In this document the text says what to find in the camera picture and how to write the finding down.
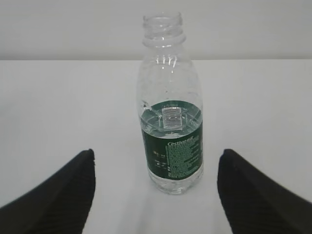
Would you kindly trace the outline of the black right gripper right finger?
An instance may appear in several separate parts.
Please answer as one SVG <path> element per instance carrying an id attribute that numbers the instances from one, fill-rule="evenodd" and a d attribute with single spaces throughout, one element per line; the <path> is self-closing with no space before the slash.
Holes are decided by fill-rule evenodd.
<path id="1" fill-rule="evenodd" d="M 312 204 L 232 149 L 219 159 L 217 190 L 234 234 L 310 234 Z"/>

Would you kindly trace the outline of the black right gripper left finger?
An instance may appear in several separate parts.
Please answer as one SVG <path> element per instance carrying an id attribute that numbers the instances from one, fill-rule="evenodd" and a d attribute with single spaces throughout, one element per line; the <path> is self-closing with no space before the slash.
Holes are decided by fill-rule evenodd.
<path id="1" fill-rule="evenodd" d="M 1 207 L 2 234 L 80 234 L 96 188 L 95 155 L 84 150 L 40 185 Z"/>

